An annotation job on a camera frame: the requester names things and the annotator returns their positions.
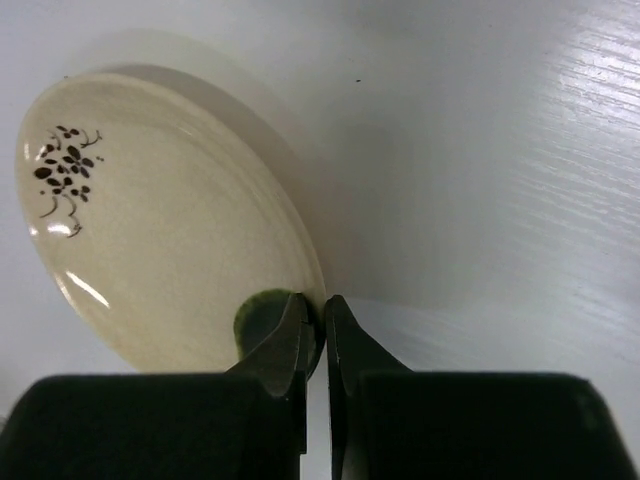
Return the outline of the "cream plate black blotch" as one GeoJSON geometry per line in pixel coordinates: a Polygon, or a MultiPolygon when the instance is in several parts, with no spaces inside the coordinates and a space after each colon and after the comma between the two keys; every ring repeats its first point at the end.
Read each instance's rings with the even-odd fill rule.
{"type": "Polygon", "coordinates": [[[158,84],[82,74],[21,123],[16,188],[35,248],[78,315],[133,368],[221,372],[260,294],[326,289],[310,235],[261,158],[158,84]]]}

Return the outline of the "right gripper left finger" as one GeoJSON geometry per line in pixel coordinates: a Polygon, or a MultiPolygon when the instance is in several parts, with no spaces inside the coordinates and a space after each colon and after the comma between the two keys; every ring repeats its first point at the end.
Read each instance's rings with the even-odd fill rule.
{"type": "Polygon", "coordinates": [[[269,308],[276,327],[224,373],[39,380],[2,430],[2,477],[298,478],[311,317],[301,294],[269,308]]]}

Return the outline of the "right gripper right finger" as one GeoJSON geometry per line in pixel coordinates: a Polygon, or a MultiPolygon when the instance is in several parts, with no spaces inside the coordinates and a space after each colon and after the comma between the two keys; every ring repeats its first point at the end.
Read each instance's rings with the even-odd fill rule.
{"type": "Polygon", "coordinates": [[[558,373],[426,372],[403,365],[326,302],[336,479],[635,479],[592,384],[558,373]]]}

